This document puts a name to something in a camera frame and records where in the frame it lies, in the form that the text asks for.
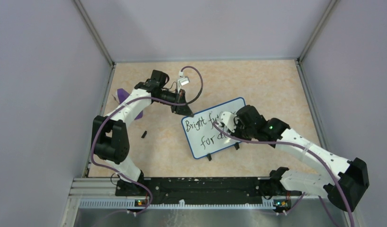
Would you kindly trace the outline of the blue framed whiteboard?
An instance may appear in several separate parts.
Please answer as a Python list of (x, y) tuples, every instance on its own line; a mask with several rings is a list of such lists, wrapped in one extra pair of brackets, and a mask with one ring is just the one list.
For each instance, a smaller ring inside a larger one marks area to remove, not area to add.
[(244, 98), (237, 97), (227, 102), (204, 109), (194, 114), (193, 117), (184, 117), (181, 125), (185, 133), (192, 156), (195, 159), (208, 157), (223, 149), (234, 146), (237, 140), (230, 139), (214, 128), (213, 123), (218, 120), (223, 112), (236, 113), (244, 107)]

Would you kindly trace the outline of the purple whiteboard eraser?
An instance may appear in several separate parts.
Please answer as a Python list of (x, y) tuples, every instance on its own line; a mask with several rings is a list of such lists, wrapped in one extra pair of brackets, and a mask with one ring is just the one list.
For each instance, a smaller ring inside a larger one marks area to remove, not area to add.
[(115, 110), (113, 120), (122, 120), (124, 123), (131, 123), (134, 120), (143, 117), (143, 110), (150, 104), (148, 99), (138, 99), (140, 97), (148, 97), (149, 93), (143, 89), (134, 89), (132, 92), (127, 92), (123, 88), (117, 89), (114, 98), (119, 105)]

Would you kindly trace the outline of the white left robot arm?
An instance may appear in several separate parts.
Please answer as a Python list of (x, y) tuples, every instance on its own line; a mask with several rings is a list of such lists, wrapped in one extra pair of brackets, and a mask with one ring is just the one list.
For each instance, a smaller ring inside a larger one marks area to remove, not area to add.
[(107, 162), (107, 168), (119, 174), (127, 182), (126, 188), (132, 195), (143, 193), (145, 183), (139, 178), (141, 170), (129, 157), (130, 143), (127, 128), (143, 110), (154, 102), (171, 107), (174, 114), (193, 117), (194, 113), (185, 99), (181, 88), (190, 82), (181, 70), (176, 81), (176, 91), (165, 88), (169, 76), (153, 70), (151, 77), (139, 82), (116, 109), (105, 116), (96, 116), (92, 126), (92, 154)]

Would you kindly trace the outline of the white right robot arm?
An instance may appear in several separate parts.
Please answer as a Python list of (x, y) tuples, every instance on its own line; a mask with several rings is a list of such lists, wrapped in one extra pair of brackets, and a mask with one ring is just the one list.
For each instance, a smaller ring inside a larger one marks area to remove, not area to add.
[(268, 142), (316, 171), (305, 174), (281, 168), (282, 175), (270, 182), (272, 192), (277, 195), (286, 191), (308, 192), (326, 196), (341, 210), (354, 211), (369, 187), (365, 161), (337, 156), (299, 135), (282, 120), (266, 120), (254, 106), (246, 105), (236, 113), (224, 112), (220, 120), (232, 137)]

